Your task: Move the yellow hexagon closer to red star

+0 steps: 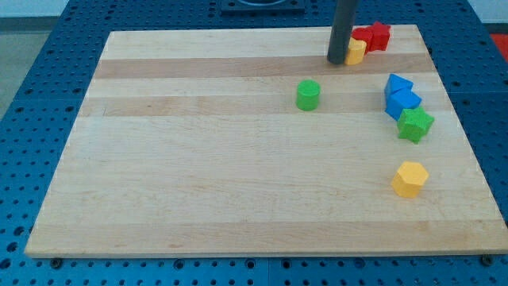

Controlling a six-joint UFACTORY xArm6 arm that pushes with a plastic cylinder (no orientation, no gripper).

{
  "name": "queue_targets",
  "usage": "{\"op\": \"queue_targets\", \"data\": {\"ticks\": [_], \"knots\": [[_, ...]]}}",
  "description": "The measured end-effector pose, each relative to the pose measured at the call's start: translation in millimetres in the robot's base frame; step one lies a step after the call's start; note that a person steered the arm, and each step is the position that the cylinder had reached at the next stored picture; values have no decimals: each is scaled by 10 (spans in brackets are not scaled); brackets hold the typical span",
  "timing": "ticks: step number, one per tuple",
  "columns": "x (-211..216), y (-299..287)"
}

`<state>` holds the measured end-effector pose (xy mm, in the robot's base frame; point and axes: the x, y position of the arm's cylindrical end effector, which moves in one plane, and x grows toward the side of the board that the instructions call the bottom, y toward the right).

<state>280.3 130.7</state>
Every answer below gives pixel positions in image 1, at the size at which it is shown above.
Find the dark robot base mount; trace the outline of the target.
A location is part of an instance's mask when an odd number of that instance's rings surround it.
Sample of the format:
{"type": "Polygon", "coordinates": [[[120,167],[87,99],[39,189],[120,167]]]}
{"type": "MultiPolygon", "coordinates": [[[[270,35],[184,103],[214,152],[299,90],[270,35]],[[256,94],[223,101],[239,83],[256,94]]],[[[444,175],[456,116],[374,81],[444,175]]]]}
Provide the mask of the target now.
{"type": "Polygon", "coordinates": [[[302,12],[305,0],[219,0],[221,14],[302,12]]]}

